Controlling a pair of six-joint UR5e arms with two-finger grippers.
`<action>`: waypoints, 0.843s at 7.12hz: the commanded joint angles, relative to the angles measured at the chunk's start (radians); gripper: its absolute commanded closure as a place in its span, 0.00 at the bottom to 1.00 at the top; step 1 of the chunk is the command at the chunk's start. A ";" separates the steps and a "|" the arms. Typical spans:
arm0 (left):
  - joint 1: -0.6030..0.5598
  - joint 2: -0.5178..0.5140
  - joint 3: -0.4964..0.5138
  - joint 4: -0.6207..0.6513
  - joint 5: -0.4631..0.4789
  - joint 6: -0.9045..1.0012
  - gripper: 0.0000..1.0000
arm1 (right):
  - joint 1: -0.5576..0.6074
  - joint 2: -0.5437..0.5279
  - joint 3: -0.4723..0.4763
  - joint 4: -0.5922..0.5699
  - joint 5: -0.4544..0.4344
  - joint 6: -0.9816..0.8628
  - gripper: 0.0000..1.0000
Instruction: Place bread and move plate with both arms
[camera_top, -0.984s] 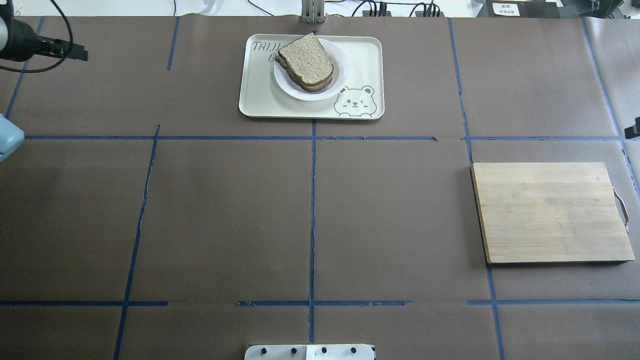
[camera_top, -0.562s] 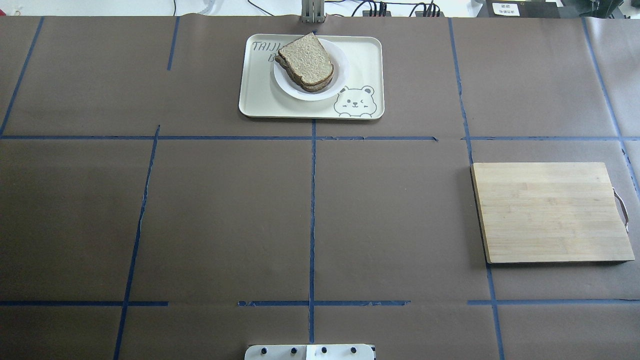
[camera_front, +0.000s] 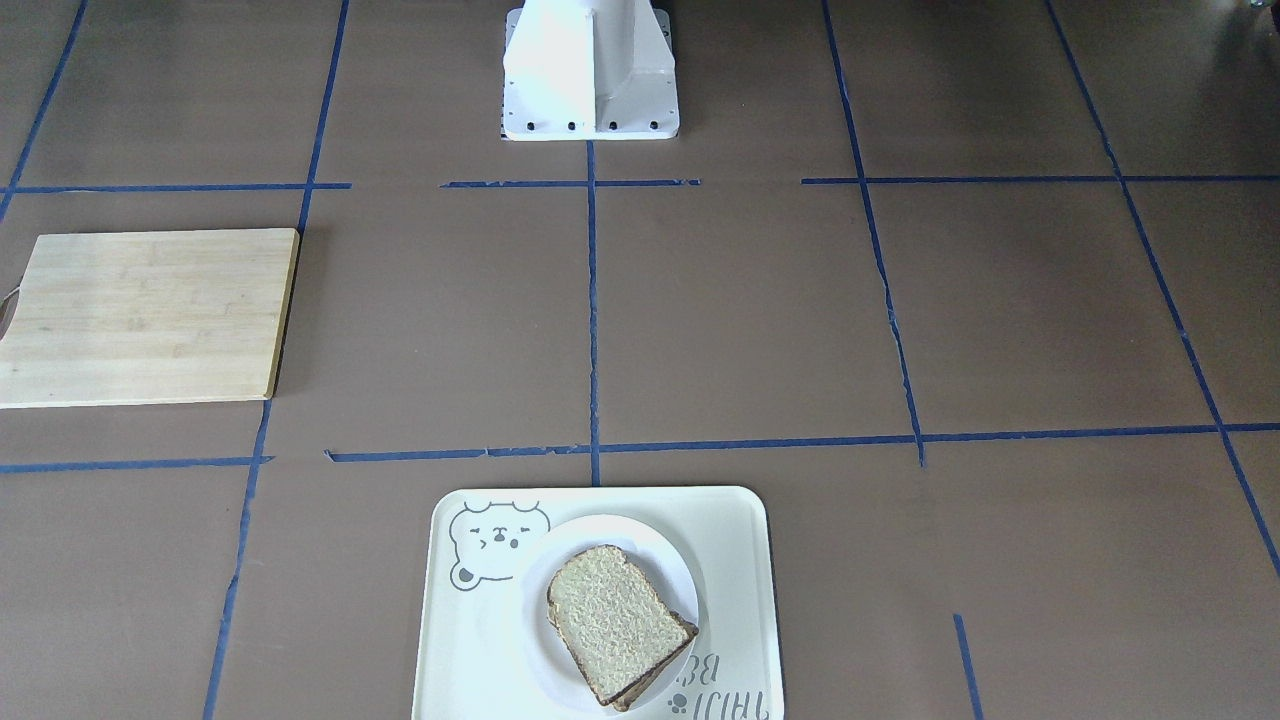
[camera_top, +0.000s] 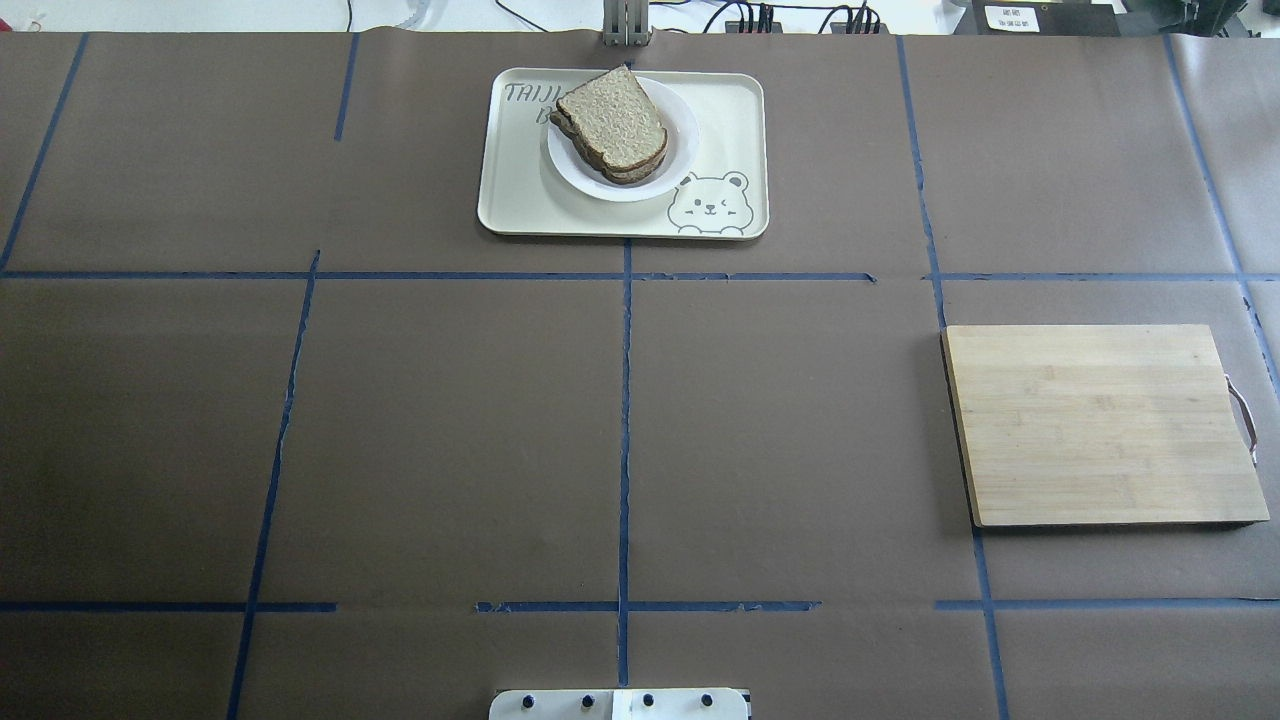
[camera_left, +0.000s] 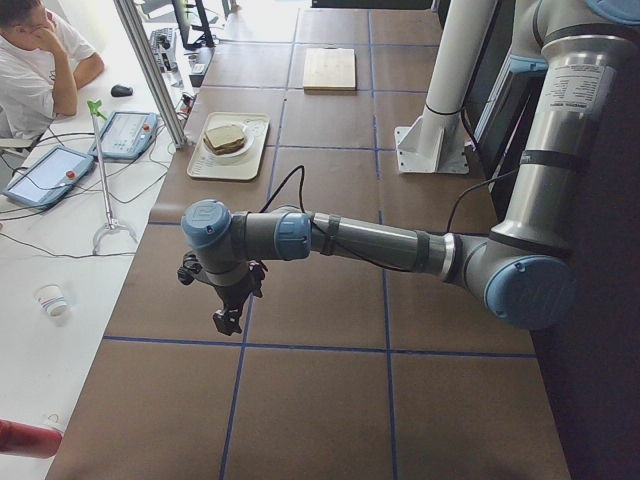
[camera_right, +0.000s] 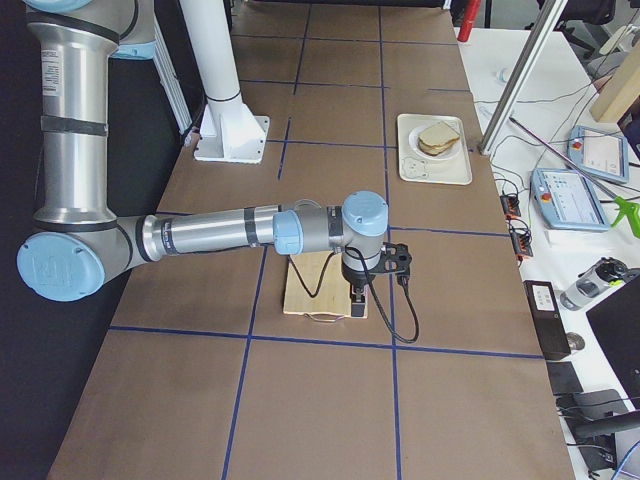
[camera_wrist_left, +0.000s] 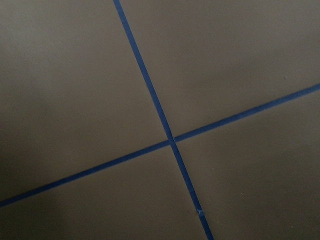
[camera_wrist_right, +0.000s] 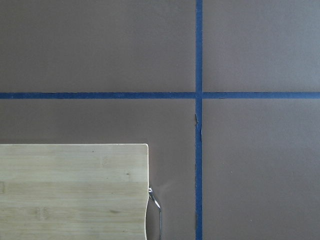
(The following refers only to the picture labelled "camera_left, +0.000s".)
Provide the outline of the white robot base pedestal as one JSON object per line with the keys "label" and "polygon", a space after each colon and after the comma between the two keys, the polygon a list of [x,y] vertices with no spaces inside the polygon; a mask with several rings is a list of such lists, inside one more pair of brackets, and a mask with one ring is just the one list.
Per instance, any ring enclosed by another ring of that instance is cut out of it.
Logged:
{"label": "white robot base pedestal", "polygon": [[466,174],[460,111],[473,60],[463,52],[466,28],[461,1],[449,6],[422,114],[408,127],[395,129],[402,174]]}

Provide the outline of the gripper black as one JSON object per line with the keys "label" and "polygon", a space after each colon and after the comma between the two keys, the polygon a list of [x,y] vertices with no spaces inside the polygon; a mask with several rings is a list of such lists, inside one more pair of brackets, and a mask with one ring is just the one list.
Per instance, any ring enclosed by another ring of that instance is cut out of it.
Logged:
{"label": "gripper black", "polygon": [[244,305],[255,287],[252,274],[240,272],[236,275],[227,272],[224,274],[208,273],[207,276],[225,308],[217,310],[212,316],[216,329],[224,335],[241,334]]}

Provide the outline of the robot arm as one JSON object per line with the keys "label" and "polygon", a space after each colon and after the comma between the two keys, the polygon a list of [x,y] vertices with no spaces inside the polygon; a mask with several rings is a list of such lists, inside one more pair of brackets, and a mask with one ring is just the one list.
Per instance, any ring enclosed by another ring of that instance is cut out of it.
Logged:
{"label": "robot arm", "polygon": [[639,49],[635,1],[519,1],[512,40],[493,91],[541,83],[518,162],[485,168],[498,186],[500,221],[485,236],[376,225],[302,206],[233,213],[201,200],[181,219],[189,251],[181,283],[212,286],[217,330],[238,333],[244,304],[259,296],[269,260],[311,252],[427,273],[460,286],[504,322],[526,330],[563,319],[576,280],[566,264],[567,211],[585,170],[601,112],[620,67]]}

